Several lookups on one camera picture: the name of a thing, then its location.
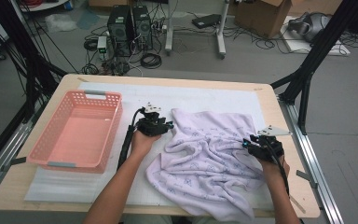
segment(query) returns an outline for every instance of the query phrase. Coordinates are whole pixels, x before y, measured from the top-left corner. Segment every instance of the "basket handle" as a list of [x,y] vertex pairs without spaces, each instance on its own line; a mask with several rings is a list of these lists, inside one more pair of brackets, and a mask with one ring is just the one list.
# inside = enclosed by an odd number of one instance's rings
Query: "basket handle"
[[84,91],[88,95],[106,95],[106,91]]
[[59,166],[59,167],[75,168],[75,167],[76,167],[76,163],[72,163],[72,162],[61,162],[61,161],[48,161],[48,166]]

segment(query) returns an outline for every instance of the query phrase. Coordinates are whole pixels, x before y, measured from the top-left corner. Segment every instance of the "desktop computer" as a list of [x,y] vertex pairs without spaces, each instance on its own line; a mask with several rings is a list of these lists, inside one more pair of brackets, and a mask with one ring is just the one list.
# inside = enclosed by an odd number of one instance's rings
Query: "desktop computer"
[[133,22],[135,28],[135,38],[138,50],[152,49],[152,29],[149,12],[146,6],[132,8]]
[[115,5],[107,22],[115,56],[132,55],[131,42],[134,39],[131,8],[127,5]]

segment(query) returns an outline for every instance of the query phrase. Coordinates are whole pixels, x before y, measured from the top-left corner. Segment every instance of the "lavender towel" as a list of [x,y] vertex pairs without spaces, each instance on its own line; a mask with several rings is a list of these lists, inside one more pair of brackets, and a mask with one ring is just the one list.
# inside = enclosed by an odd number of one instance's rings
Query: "lavender towel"
[[235,188],[263,185],[262,170],[241,146],[255,134],[252,117],[173,109],[173,139],[146,170],[150,184],[194,216],[249,222],[250,204]]

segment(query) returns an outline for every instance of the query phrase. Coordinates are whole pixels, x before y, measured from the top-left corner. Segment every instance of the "human hand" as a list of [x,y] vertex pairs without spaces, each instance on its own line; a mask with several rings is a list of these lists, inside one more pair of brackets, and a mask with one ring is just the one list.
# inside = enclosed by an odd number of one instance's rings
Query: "human hand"
[[136,131],[132,137],[130,156],[138,156],[143,159],[152,148],[153,143],[159,140],[160,137],[161,135],[149,137]]
[[[271,178],[275,178],[275,177],[282,178],[281,171],[277,164],[269,162],[269,161],[262,161],[260,159],[257,159],[257,160],[261,163],[261,166],[263,167],[263,173],[264,173],[264,177],[266,179],[271,179]],[[288,176],[289,172],[290,172],[290,166],[285,161],[284,155],[279,158],[279,163],[283,166],[286,176]]]

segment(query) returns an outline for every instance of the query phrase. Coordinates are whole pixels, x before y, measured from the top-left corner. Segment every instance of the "white paper sheet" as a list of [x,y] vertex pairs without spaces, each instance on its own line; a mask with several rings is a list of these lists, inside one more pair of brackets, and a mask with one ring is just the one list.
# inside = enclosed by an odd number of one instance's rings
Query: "white paper sheet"
[[[96,175],[38,168],[34,181],[25,197],[26,201],[93,202],[116,172],[118,155],[133,114],[148,102],[160,106],[162,110],[160,115],[167,118],[167,121],[172,120],[172,108],[182,108],[188,112],[209,110],[218,113],[250,114],[257,130],[266,127],[255,92],[91,82],[82,83],[79,89],[116,91],[122,94],[123,115],[106,171],[104,174]],[[145,169],[171,139],[172,134],[168,132],[153,145],[134,179],[127,204],[173,205],[171,201],[154,190],[145,178]],[[243,194],[246,195],[254,208],[272,207],[269,191],[266,187],[257,192],[244,192]]]

